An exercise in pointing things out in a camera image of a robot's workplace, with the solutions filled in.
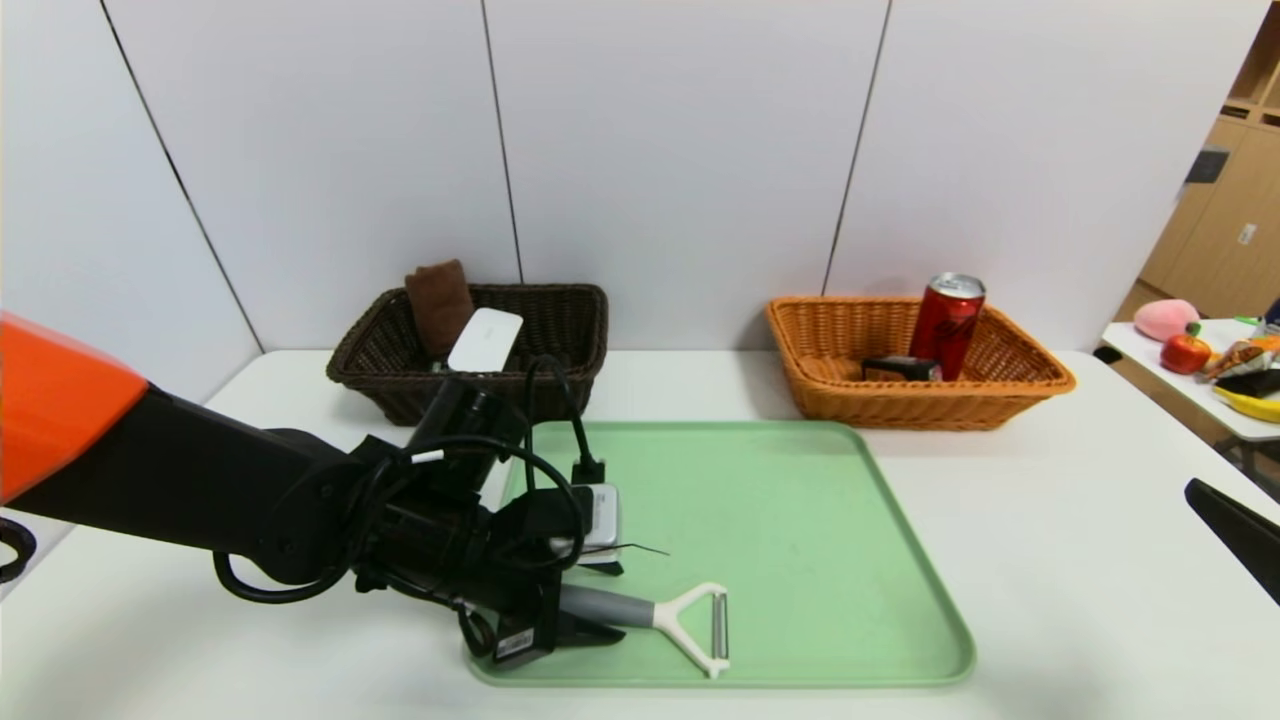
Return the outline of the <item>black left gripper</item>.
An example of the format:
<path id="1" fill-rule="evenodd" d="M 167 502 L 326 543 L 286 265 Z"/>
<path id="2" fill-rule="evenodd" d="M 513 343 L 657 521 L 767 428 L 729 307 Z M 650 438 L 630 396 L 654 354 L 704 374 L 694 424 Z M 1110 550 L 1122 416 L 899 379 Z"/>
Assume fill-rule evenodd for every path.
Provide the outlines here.
<path id="1" fill-rule="evenodd" d="M 458 624 L 468 652 L 498 669 L 520 667 L 557 648 L 618 644 L 626 632 L 559 611 L 559 569 L 468 571 L 458 580 Z"/>

